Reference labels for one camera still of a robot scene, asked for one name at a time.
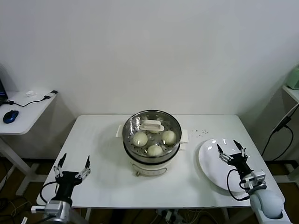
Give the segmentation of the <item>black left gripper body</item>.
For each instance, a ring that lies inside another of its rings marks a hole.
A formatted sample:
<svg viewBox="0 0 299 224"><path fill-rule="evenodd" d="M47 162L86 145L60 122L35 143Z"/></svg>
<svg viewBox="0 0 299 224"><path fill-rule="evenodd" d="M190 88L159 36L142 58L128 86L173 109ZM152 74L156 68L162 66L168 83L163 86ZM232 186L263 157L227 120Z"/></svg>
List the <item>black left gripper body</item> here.
<svg viewBox="0 0 299 224"><path fill-rule="evenodd" d="M58 184L56 200L70 199L74 187L81 184L79 172L62 172L55 177L55 180Z"/></svg>

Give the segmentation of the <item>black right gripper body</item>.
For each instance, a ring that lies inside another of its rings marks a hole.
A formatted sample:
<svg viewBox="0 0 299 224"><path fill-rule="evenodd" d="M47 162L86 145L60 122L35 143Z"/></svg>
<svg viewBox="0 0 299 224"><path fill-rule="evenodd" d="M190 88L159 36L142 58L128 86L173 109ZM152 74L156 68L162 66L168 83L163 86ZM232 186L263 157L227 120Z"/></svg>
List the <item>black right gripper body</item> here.
<svg viewBox="0 0 299 224"><path fill-rule="evenodd" d="M240 177L245 177L251 174L252 170L247 164L247 156L242 156L241 153L231 155L228 165L236 168Z"/></svg>

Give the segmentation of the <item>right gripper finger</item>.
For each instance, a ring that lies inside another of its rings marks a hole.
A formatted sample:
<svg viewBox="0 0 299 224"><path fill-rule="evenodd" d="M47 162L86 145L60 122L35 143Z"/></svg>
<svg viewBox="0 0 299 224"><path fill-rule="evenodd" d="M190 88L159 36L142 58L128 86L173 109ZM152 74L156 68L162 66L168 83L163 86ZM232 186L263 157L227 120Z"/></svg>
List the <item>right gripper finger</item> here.
<svg viewBox="0 0 299 224"><path fill-rule="evenodd" d="M219 158L224 161L224 162L228 162L228 161L232 161L233 157L230 155L227 155L223 152L222 148L219 146L219 144L217 144L217 148L218 148L218 152L219 152Z"/></svg>
<svg viewBox="0 0 299 224"><path fill-rule="evenodd" d="M246 148L244 148L239 142L237 142L236 140L233 140L233 142L235 143L236 147L240 150L241 152L241 156L242 157L247 157L246 154Z"/></svg>

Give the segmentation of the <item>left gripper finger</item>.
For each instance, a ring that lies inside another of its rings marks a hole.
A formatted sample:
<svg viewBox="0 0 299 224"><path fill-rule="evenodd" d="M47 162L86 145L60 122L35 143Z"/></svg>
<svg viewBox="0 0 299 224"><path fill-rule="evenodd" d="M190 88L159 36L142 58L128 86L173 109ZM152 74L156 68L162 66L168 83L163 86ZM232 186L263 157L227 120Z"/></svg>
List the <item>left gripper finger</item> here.
<svg viewBox="0 0 299 224"><path fill-rule="evenodd" d="M63 177L62 166L66 159L66 155L67 155L67 153L65 153L63 155L63 157L59 160L58 164L53 167L56 178Z"/></svg>
<svg viewBox="0 0 299 224"><path fill-rule="evenodd" d="M85 167L76 175L78 179L85 179L91 173L90 156L87 157Z"/></svg>

